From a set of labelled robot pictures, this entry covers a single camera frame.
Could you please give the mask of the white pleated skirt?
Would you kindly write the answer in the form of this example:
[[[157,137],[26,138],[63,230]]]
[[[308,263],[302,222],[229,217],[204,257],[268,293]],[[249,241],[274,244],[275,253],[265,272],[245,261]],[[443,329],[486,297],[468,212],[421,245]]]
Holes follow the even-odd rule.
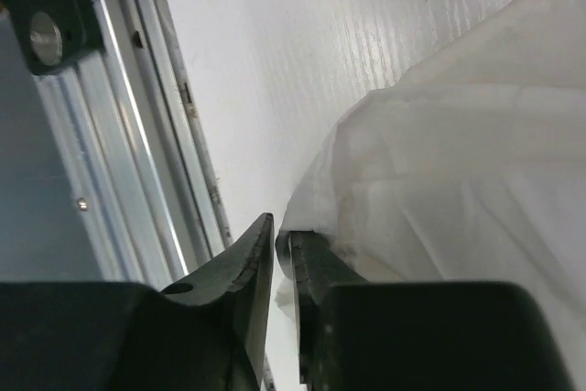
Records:
[[[498,279],[585,322],[585,0],[514,0],[333,127],[285,231],[361,274]]]

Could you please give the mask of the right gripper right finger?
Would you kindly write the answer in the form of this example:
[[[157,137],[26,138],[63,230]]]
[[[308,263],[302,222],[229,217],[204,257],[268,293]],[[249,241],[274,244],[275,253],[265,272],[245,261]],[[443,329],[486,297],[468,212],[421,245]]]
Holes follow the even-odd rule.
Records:
[[[537,303],[505,282],[374,283],[325,237],[288,239],[310,390],[571,390]]]

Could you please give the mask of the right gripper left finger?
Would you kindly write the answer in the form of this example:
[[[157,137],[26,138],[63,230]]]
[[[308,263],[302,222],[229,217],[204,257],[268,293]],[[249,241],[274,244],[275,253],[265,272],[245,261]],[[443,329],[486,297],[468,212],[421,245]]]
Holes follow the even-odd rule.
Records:
[[[273,269],[271,214],[162,290],[128,282],[1,287],[4,390],[256,390]]]

